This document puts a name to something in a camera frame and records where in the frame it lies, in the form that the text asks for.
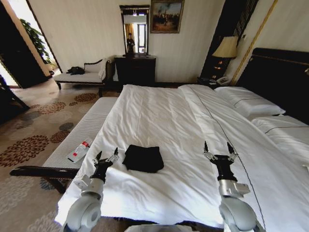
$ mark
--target wooden chair arm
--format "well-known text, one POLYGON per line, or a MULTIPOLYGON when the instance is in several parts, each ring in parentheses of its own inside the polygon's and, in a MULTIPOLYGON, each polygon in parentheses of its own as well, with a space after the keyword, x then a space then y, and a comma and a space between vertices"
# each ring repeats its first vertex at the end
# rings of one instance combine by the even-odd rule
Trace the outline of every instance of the wooden chair arm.
POLYGON ((99 61, 94 62, 94 63, 84 63, 84 70, 85 70, 85 68, 86 68, 86 65, 98 64, 98 63, 100 63, 102 60, 103 60, 103 59, 100 59, 99 61))
POLYGON ((36 176, 51 179, 73 179, 79 169, 77 168, 50 168, 38 166, 20 166, 13 168, 10 175, 36 176))

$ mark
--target telephone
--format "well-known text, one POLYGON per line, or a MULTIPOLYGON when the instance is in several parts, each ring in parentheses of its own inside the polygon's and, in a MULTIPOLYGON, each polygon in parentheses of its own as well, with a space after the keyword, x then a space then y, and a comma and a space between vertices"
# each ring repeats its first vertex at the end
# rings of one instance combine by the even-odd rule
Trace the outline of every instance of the telephone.
POLYGON ((221 85, 221 86, 227 84, 228 82, 229 82, 229 80, 228 80, 228 78, 227 78, 226 76, 223 76, 223 77, 221 77, 221 78, 219 78, 219 79, 217 80, 217 83, 218 83, 219 85, 221 85))

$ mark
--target potted plant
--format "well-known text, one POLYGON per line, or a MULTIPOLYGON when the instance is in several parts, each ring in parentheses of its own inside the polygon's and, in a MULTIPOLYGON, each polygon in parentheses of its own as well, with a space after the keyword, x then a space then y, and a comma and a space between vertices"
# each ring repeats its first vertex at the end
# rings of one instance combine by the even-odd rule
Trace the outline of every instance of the potted plant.
POLYGON ((47 66, 48 71, 53 72, 53 65, 50 60, 49 54, 45 50, 45 43, 43 42, 43 40, 40 39, 40 36, 42 36, 42 34, 36 29, 34 29, 31 24, 26 20, 20 19, 20 21, 24 26, 35 48, 37 49, 38 53, 40 54, 44 64, 47 66))

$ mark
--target floor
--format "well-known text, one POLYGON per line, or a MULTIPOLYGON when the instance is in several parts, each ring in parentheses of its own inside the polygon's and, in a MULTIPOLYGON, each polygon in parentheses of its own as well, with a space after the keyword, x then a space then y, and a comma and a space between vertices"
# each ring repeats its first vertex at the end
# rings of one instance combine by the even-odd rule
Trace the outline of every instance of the floor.
MULTIPOLYGON (((31 108, 0 125, 0 232, 59 232, 54 222, 61 195, 44 179, 14 177, 21 165, 41 166, 98 99, 97 87, 62 84, 50 79, 13 92, 31 108)), ((103 96, 116 97, 117 92, 103 96)), ((93 232, 123 232, 139 222, 103 217, 93 232)), ((201 224, 185 223, 201 232, 214 232, 201 224)))

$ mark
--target cream wallpaper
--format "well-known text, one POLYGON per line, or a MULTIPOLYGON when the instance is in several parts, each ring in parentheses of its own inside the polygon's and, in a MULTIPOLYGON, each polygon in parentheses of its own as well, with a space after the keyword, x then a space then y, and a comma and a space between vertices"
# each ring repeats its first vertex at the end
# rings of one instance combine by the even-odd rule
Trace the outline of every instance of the cream wallpaper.
MULTIPOLYGON (((244 32, 247 38, 244 41, 240 41, 238 46, 239 54, 235 60, 230 62, 225 73, 229 78, 232 78, 236 72, 272 3, 273 0, 259 0, 244 32)), ((256 47, 264 47, 309 52, 308 9, 308 0, 278 0, 261 34, 257 38, 253 49, 256 47)), ((241 73, 246 67, 251 52, 244 62, 244 65, 241 67, 237 79, 241 76, 241 73)))
MULTIPOLYGON (((119 5, 150 0, 29 0, 62 68, 125 52, 119 5)), ((150 34, 157 82, 200 75, 224 0, 185 0, 179 34, 150 34)))

